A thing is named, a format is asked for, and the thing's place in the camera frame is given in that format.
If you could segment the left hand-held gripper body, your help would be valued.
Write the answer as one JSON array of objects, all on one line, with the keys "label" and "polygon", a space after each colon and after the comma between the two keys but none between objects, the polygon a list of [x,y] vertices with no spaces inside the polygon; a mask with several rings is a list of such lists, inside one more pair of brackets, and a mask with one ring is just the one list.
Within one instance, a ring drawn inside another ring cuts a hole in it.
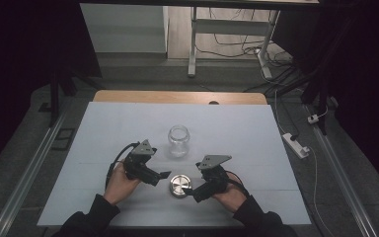
[{"label": "left hand-held gripper body", "polygon": [[160,181],[161,175],[146,166],[146,163],[156,153],[149,141],[139,143],[125,158],[123,166],[128,180]]}]

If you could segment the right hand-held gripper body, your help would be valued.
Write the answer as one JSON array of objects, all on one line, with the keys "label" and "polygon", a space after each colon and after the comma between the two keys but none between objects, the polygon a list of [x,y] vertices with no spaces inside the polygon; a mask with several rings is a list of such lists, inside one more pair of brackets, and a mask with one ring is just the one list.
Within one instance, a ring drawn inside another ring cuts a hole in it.
[{"label": "right hand-held gripper body", "polygon": [[226,190],[228,175],[221,164],[230,159],[230,155],[205,155],[203,160],[196,164],[205,180],[205,183],[196,189],[200,195],[215,195]]}]

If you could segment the round metal jar lid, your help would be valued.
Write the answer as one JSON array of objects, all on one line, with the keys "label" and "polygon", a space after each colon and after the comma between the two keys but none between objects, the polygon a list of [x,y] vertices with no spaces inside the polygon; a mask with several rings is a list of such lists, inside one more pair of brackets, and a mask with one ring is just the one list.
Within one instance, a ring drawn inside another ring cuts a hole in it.
[{"label": "round metal jar lid", "polygon": [[174,176],[170,180],[169,190],[173,197],[175,198],[185,198],[187,194],[185,189],[191,188],[191,179],[183,174]]}]

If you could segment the clear glass jar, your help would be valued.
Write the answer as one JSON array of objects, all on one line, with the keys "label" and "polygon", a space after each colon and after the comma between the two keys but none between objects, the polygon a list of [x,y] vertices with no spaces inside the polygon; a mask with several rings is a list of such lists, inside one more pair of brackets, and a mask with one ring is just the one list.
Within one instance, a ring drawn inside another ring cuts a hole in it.
[{"label": "clear glass jar", "polygon": [[189,152],[190,132],[181,124],[174,125],[168,134],[169,152],[175,158],[185,157]]}]

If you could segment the person's right hand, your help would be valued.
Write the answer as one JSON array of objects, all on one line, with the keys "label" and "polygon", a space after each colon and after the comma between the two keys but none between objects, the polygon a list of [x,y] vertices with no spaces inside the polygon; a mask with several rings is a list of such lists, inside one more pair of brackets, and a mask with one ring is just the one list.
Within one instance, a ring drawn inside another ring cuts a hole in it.
[{"label": "person's right hand", "polygon": [[227,210],[235,213],[247,200],[247,197],[240,189],[240,180],[233,173],[227,173],[227,175],[232,180],[232,183],[228,184],[224,193],[215,194],[213,198],[220,202]]}]

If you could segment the person's left hand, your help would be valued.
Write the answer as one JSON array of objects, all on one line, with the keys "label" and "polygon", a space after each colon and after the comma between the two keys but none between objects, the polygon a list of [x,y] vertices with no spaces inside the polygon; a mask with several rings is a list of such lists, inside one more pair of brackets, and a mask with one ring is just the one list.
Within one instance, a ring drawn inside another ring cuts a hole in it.
[{"label": "person's left hand", "polygon": [[117,205],[130,197],[139,184],[140,180],[127,178],[123,162],[120,161],[114,168],[103,197],[111,205]]}]

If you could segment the white table cover sheet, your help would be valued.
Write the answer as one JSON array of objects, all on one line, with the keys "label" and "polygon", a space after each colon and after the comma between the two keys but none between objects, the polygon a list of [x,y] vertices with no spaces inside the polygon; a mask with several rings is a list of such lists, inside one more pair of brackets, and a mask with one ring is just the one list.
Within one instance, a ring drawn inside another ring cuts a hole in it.
[{"label": "white table cover sheet", "polygon": [[[189,152],[175,158],[168,134],[177,124],[189,130]],[[60,226],[77,211],[87,212],[105,189],[111,162],[129,143],[147,139],[156,172],[203,180],[196,164],[205,155],[230,155],[224,168],[236,173],[263,211],[286,224],[310,221],[283,141],[268,105],[188,105],[92,102],[84,114],[65,163],[38,220]]]}]

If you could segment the wooden table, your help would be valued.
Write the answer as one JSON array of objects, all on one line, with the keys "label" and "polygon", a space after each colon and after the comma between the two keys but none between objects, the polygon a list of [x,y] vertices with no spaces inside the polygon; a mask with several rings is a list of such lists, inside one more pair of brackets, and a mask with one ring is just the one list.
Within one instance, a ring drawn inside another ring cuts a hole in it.
[{"label": "wooden table", "polygon": [[266,105],[262,93],[176,92],[100,90],[94,102],[200,104],[200,105]]}]

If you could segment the white power strip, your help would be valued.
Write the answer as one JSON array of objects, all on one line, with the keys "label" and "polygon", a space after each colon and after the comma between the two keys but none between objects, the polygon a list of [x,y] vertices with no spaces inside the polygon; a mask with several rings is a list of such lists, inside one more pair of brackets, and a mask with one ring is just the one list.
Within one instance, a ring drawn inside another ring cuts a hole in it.
[{"label": "white power strip", "polygon": [[309,156],[310,149],[307,146],[302,146],[295,135],[287,132],[282,134],[282,139],[291,148],[299,159],[304,159]]}]

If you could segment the black metal stand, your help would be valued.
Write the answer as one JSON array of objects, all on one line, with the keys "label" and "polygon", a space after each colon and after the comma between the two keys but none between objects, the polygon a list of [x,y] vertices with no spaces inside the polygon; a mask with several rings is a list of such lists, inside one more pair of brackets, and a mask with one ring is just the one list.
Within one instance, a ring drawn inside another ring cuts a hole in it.
[{"label": "black metal stand", "polygon": [[73,97],[77,94],[77,87],[73,81],[74,78],[88,84],[97,90],[105,90],[105,87],[96,82],[96,79],[102,79],[101,69],[91,70],[88,73],[81,72],[71,66],[60,66],[51,75],[49,79],[50,102],[43,103],[39,111],[50,113],[49,127],[53,127],[61,115],[59,103],[59,91],[65,96]]},{"label": "black metal stand", "polygon": [[328,112],[327,99],[329,96],[330,73],[327,69],[319,66],[308,75],[309,84],[301,96],[303,104],[312,104],[318,99],[318,109],[316,112],[316,125],[320,131],[326,135],[326,114]]}]

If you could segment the white panel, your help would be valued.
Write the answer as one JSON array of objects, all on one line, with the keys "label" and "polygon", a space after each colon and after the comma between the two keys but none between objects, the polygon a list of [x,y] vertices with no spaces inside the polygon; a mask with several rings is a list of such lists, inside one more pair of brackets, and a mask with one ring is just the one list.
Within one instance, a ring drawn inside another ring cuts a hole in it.
[{"label": "white panel", "polygon": [[96,52],[167,52],[167,7],[88,3],[80,7]]}]

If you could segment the dark curtain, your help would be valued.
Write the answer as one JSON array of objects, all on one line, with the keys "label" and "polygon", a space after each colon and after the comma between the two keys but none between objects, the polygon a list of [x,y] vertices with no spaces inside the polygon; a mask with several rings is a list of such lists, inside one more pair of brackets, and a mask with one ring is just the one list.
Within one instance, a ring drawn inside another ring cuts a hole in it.
[{"label": "dark curtain", "polygon": [[34,90],[101,75],[81,0],[0,0],[0,153]]},{"label": "dark curtain", "polygon": [[272,40],[308,74],[355,20],[324,73],[338,102],[336,118],[379,173],[379,0],[319,0],[320,11],[282,11]]}]

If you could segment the black rectangular floor frame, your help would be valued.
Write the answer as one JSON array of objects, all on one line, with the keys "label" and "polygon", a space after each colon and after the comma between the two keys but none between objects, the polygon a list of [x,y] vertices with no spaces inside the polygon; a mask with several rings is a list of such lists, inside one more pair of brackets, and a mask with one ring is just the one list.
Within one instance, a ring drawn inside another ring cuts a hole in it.
[{"label": "black rectangular floor frame", "polygon": [[61,128],[54,138],[51,149],[56,151],[67,151],[74,139],[75,128]]}]

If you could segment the aluminium floor rail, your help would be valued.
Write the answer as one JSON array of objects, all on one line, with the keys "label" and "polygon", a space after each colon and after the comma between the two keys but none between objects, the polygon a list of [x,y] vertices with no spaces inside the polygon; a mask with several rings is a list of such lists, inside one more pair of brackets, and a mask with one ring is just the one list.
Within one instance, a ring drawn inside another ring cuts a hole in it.
[{"label": "aluminium floor rail", "polygon": [[312,127],[362,236],[378,237],[377,231],[362,201],[353,188],[331,141],[315,123],[312,124]]},{"label": "aluminium floor rail", "polygon": [[22,177],[18,181],[16,187],[9,196],[6,204],[0,212],[0,237],[6,237],[17,214],[19,213],[23,202],[25,201],[30,188],[33,185],[34,180],[38,175],[38,171],[43,164],[51,145],[60,130],[66,115],[71,108],[73,99],[67,98],[59,113],[59,117],[55,120],[53,126],[51,126],[45,134],[44,139],[41,141],[37,151],[33,158],[30,160],[27,168],[25,169]]}]

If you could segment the white metal desk frame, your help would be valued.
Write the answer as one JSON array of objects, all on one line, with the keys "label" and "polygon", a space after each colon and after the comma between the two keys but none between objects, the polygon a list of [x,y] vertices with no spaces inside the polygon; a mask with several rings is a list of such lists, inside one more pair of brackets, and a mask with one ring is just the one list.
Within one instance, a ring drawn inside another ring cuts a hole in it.
[{"label": "white metal desk frame", "polygon": [[191,35],[189,49],[189,67],[188,77],[195,76],[195,40],[197,34],[219,34],[219,35],[245,35],[264,37],[264,43],[260,49],[255,50],[261,72],[265,79],[271,79],[272,75],[265,60],[267,47],[271,40],[274,27],[279,15],[277,10],[270,10],[270,17],[267,22],[254,21],[231,21],[231,20],[212,20],[199,19],[197,17],[197,8],[191,8]]}]

